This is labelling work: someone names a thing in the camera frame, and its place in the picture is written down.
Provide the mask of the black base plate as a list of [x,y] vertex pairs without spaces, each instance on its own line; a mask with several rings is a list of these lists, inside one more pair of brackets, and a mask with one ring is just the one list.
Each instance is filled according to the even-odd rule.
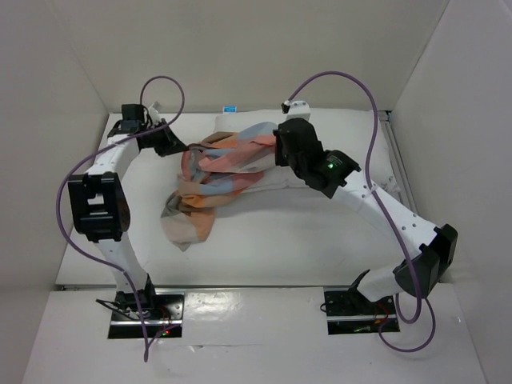
[[[122,310],[119,299],[97,303],[105,306],[111,312],[108,339],[138,339],[143,338],[142,328],[136,310]],[[185,291],[174,289],[156,289],[156,307],[144,309],[148,339],[180,338],[182,336],[182,320],[184,314]]]
[[369,302],[359,292],[346,288],[327,289],[320,311],[326,315],[328,335],[372,334],[400,331],[391,296]]

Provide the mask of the orange grey checked pillowcase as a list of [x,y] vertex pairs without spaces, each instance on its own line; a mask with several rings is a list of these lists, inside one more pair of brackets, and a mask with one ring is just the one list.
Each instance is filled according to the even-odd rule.
[[167,198],[161,225],[181,251],[208,239],[216,209],[235,200],[275,168],[277,125],[261,122],[240,132],[215,132],[182,154],[177,189]]

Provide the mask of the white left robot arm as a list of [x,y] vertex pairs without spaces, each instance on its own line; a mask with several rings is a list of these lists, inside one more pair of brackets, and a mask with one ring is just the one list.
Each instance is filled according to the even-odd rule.
[[172,130],[163,128],[166,120],[159,105],[122,106],[122,118],[107,135],[105,152],[83,174],[67,182],[74,228],[95,244],[113,271],[117,285],[114,304],[130,310],[140,319],[151,318],[158,309],[155,288],[142,268],[130,243],[130,208],[122,179],[143,149],[165,157],[183,152],[187,146]]

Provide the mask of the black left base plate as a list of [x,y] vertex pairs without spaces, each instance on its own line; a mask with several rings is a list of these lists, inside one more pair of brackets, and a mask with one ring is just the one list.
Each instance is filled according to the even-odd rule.
[[[111,312],[108,339],[138,339],[143,338],[142,328],[136,310],[122,310],[119,299],[97,303],[105,306]],[[185,291],[174,289],[156,289],[156,307],[144,309],[148,339],[180,338],[182,336],[182,320],[184,314]]]

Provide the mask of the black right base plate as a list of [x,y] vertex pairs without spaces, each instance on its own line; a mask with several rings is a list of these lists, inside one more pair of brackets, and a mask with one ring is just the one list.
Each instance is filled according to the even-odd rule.
[[327,289],[320,311],[326,315],[328,335],[372,334],[400,331],[391,296],[369,302],[359,292],[346,288]]

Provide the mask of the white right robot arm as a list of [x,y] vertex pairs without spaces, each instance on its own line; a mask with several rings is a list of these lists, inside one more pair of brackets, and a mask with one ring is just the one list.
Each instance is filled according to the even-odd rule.
[[349,295],[352,310],[368,313],[378,300],[405,292],[427,298],[453,262],[458,232],[436,226],[366,179],[355,160],[340,150],[325,150],[312,124],[292,118],[278,125],[276,163],[288,166],[309,188],[348,206],[381,234],[404,245],[398,266],[362,273]]

